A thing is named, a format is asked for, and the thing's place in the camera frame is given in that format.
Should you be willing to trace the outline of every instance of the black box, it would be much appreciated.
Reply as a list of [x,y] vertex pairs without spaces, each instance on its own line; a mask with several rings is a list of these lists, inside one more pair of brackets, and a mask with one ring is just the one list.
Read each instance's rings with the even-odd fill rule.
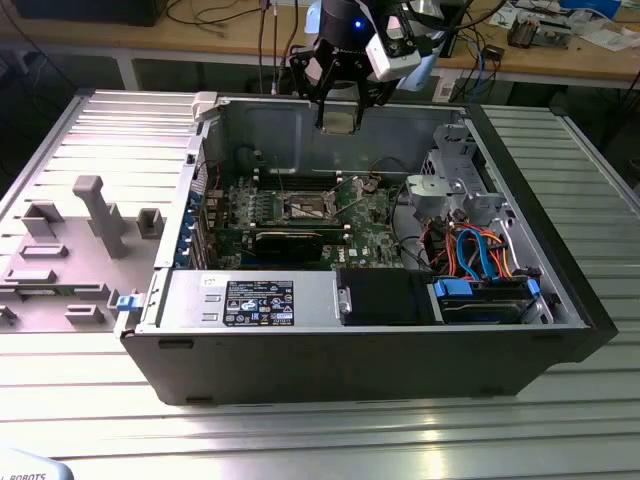
[[23,18],[152,27],[167,0],[15,0],[15,5]]

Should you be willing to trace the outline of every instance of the floor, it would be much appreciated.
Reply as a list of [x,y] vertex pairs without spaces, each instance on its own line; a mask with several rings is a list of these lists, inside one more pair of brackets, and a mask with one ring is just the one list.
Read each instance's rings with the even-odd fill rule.
[[[0,193],[6,191],[73,94],[44,58],[34,54],[27,60],[30,72],[26,76],[18,77],[10,71],[0,77]],[[51,60],[80,88],[122,88],[112,59],[53,56]],[[136,69],[146,90],[259,91],[253,66],[138,60]],[[269,85],[270,78],[264,82],[265,86]],[[432,81],[422,92],[397,92],[393,98],[428,101],[434,88],[435,81]],[[474,102],[561,106],[592,142],[598,144],[609,118],[605,112],[618,109],[618,98],[619,92],[614,90],[496,82],[494,88],[478,95]],[[640,181],[640,172],[634,171],[629,163],[640,156],[640,139],[634,135],[638,127],[640,115],[636,113],[604,150],[607,159],[632,187]]]

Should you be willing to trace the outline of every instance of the black plastic cover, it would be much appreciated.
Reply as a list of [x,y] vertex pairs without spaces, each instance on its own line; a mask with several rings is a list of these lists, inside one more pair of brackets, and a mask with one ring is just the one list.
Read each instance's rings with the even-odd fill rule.
[[344,325],[434,323],[427,291],[430,275],[403,268],[343,268],[336,274],[338,289],[348,289],[351,298],[351,311],[341,315]]

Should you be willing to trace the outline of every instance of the gray plastic part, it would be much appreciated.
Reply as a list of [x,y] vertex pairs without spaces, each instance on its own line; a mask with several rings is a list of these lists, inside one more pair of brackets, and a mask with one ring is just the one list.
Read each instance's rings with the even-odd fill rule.
[[97,305],[67,305],[64,316],[73,324],[104,322],[104,315]]
[[53,283],[56,281],[56,272],[53,270],[10,270],[4,280],[16,283]]
[[[125,222],[120,215],[120,210],[118,210],[118,205],[115,203],[107,203],[107,207],[109,208],[109,215],[111,216],[111,222],[113,228],[117,230],[117,232],[122,236],[127,229],[127,222]],[[87,223],[89,223],[89,228],[96,237],[99,237],[100,234],[93,226],[93,220],[90,218],[87,219]]]
[[164,231],[164,220],[157,208],[143,208],[136,219],[140,236],[145,240],[159,239]]
[[109,256],[122,258],[126,255],[126,247],[120,239],[122,218],[118,213],[120,222],[112,219],[109,207],[100,193],[102,185],[102,179],[97,175],[80,175],[73,186],[73,193],[87,206],[93,228],[102,239]]
[[11,327],[15,323],[16,314],[6,305],[0,305],[0,325]]
[[61,244],[25,245],[20,249],[22,258],[63,258],[69,254],[67,247]]
[[114,319],[118,318],[118,309],[116,308],[118,298],[120,298],[120,292],[114,288],[107,299],[107,310],[109,310]]
[[64,219],[53,203],[34,202],[22,217],[22,223],[27,228],[36,243],[55,242],[56,236],[50,223],[63,222]]
[[[153,262],[158,251],[159,240],[140,238],[135,217],[123,219],[126,222],[122,241],[127,246],[127,256],[123,259],[109,257],[102,244],[87,222],[86,217],[67,217],[64,222],[52,223],[51,227],[60,244],[64,244],[69,254],[63,258],[24,258],[20,255],[25,245],[34,245],[29,233],[16,249],[4,272],[10,270],[48,270],[57,275],[55,283],[8,284],[0,282],[0,304],[6,304],[20,321],[13,326],[16,332],[96,332],[110,330],[116,315],[109,315],[107,298],[83,300],[76,293],[77,288],[96,287],[106,284],[109,290],[122,294],[138,289],[146,291],[153,274]],[[0,280],[6,273],[0,272]],[[97,304],[105,316],[100,324],[71,324],[65,318],[68,304]]]
[[15,288],[0,288],[0,300],[22,302],[22,295]]
[[106,283],[101,283],[95,287],[76,288],[74,293],[81,300],[107,300],[111,291]]

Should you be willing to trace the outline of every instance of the table leg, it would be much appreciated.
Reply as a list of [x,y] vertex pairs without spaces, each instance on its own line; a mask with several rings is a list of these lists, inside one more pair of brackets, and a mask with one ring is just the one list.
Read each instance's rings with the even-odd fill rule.
[[125,90],[140,90],[138,77],[135,69],[133,68],[133,58],[131,58],[131,55],[126,52],[116,52],[117,55],[114,58],[118,63],[118,70],[120,70],[120,76],[122,77],[122,83]]

